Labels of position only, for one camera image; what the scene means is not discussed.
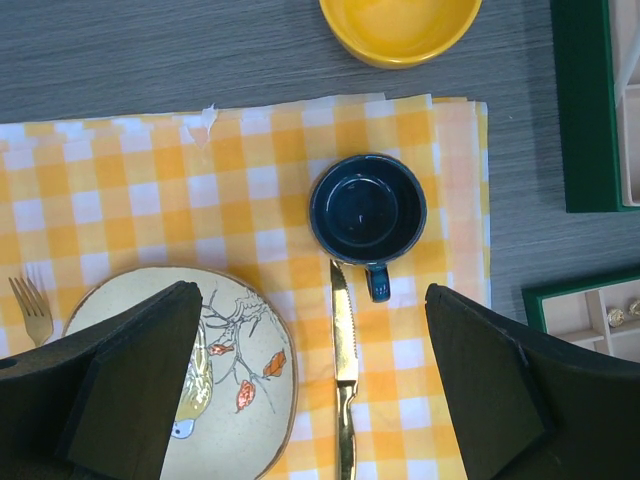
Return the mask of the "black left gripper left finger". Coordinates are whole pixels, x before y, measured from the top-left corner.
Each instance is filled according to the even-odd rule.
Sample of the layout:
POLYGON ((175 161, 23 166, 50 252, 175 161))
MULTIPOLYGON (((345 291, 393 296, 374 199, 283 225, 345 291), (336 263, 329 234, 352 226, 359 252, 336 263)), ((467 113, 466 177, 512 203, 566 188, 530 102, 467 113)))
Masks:
POLYGON ((201 306, 198 286, 178 281, 2 359, 2 478, 159 478, 201 306))

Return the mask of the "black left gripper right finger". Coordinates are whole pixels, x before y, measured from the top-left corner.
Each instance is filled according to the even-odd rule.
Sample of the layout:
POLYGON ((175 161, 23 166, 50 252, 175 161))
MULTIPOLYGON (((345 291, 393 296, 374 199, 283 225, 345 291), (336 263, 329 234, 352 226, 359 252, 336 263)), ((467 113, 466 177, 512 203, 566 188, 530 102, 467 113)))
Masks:
POLYGON ((536 331, 446 286, 429 286, 425 310, 469 478, 638 478, 638 363, 536 331))

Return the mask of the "green jewelry tray insert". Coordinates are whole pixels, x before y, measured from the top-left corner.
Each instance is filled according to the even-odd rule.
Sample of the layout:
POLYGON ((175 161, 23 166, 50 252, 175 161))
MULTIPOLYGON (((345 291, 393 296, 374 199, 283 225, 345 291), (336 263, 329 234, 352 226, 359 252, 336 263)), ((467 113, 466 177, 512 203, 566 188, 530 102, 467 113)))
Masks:
POLYGON ((639 361, 639 267, 525 287, 528 325, 587 350, 639 361), (611 328, 607 311, 620 308, 625 322, 611 328))

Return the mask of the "small gold earring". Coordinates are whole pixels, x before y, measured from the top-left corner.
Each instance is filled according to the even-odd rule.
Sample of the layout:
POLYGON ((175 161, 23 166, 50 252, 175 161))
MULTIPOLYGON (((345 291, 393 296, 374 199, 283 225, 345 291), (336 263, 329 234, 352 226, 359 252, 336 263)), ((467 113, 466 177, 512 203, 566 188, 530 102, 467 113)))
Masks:
POLYGON ((611 328, 619 328, 625 322, 625 312, 620 308, 611 308, 607 311, 607 322, 611 328))

